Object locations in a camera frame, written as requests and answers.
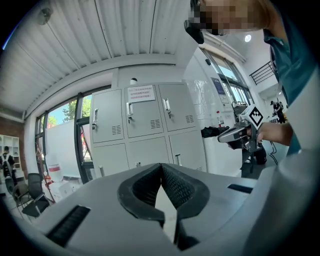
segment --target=railing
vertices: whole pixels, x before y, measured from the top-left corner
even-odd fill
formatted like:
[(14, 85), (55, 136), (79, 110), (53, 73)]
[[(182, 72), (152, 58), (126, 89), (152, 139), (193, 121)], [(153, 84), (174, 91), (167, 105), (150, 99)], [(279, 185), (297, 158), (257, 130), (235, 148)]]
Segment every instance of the railing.
[(267, 64), (263, 65), (252, 74), (250, 74), (250, 77), (252, 77), (255, 85), (257, 86), (259, 83), (272, 77), (274, 74), (275, 71), (271, 65), (271, 61), (269, 61)]

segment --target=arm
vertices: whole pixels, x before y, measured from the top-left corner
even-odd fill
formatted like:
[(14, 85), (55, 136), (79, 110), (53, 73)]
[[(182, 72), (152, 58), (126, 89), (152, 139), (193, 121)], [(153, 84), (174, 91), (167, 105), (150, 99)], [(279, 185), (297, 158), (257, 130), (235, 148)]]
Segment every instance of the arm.
[(266, 140), (289, 146), (293, 133), (289, 123), (264, 122), (258, 131), (257, 141)]

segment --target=tree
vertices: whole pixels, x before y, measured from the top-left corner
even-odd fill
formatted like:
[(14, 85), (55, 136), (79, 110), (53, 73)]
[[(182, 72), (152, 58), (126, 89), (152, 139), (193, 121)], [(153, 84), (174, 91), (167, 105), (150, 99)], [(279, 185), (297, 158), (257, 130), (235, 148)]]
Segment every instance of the tree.
[(55, 116), (48, 116), (48, 125), (56, 126), (57, 125), (57, 119)]
[[(62, 110), (65, 116), (65, 118), (62, 120), (64, 123), (75, 119), (76, 103), (77, 103), (76, 100), (71, 101), (68, 103), (67, 108)], [(91, 99), (84, 98), (82, 101), (82, 117), (83, 118), (90, 116), (90, 109), (91, 109)]]

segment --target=locker door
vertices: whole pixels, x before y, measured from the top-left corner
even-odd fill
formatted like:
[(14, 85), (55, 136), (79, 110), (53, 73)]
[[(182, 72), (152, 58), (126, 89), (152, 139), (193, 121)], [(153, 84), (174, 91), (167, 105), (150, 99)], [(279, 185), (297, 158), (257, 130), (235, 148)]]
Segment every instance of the locker door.
[(159, 85), (168, 132), (196, 126), (195, 108), (185, 84)]
[(176, 165), (206, 172), (205, 150), (198, 130), (170, 135), (169, 138)]
[(97, 177), (129, 170), (125, 144), (94, 147), (92, 158)]
[(130, 169), (154, 163), (169, 163), (164, 137), (130, 142), (128, 146)]
[(123, 139), (121, 90), (94, 95), (91, 116), (93, 143)]
[[(128, 88), (125, 89), (125, 102), (128, 103)], [(157, 96), (155, 100), (132, 103), (132, 108), (129, 111), (130, 113), (126, 109), (126, 125), (129, 138), (164, 132)]]

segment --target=teal shirt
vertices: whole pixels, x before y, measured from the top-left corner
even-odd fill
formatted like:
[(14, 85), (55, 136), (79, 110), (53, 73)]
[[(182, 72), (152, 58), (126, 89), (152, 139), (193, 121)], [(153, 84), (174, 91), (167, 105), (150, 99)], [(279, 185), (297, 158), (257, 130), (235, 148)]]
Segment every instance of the teal shirt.
[[(273, 49), (276, 78), (282, 85), (282, 92), (288, 106), (304, 89), (318, 63), (295, 24), (282, 14), (282, 22), (288, 42), (274, 37), (270, 31), (264, 30), (264, 41)], [(300, 144), (296, 135), (291, 139), (288, 155), (297, 153)]]

